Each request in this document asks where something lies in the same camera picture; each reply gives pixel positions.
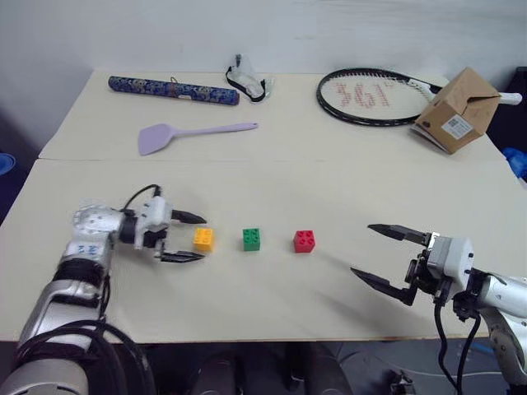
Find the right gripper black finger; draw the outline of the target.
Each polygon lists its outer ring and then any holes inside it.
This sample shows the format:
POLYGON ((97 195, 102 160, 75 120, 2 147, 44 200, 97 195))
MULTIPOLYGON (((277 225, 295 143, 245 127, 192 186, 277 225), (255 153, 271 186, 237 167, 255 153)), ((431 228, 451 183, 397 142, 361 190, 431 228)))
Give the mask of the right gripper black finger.
POLYGON ((354 267, 351 267, 350 270, 374 290, 399 300, 405 305, 413 305, 413 301, 415 300, 415 296, 417 294, 417 286, 414 283, 411 283, 410 287, 408 288, 399 289, 392 286, 388 280, 372 273, 364 272, 354 267))
POLYGON ((402 225, 370 224, 367 228, 391 239, 407 240, 421 246, 428 246, 431 240, 430 233, 413 230, 402 225))

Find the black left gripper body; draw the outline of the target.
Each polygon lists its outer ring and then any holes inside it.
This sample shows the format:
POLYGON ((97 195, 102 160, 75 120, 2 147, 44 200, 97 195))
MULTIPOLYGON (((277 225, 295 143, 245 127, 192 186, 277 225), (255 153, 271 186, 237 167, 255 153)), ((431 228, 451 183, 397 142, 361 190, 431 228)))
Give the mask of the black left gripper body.
POLYGON ((143 247, 146 249, 152 249, 154 251, 155 258, 166 259, 166 237, 166 228, 158 231, 148 230, 143 234, 143 247))

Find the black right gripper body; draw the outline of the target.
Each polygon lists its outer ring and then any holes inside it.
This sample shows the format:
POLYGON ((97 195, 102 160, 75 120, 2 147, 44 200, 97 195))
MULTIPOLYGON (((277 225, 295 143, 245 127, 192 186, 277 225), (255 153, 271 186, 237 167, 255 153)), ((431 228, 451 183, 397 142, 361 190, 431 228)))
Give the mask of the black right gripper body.
POLYGON ((404 280, 414 292, 420 290, 433 297, 446 297, 450 291, 450 280, 428 267, 430 254, 430 249, 424 249, 412 259, 404 280))

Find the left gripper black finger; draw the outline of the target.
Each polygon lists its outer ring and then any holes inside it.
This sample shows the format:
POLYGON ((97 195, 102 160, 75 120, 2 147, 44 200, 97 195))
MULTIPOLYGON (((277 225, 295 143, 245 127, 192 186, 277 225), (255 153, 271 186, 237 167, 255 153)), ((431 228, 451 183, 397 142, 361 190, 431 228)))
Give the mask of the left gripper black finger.
POLYGON ((206 224, 207 221, 196 214, 193 214, 188 211, 179 211, 179 210, 172 210, 171 211, 171 219, 173 221, 178 221, 184 224, 206 224))
POLYGON ((164 263, 184 264, 204 259, 205 256, 203 254, 190 251, 178 251, 175 253, 162 252, 158 258, 164 263))

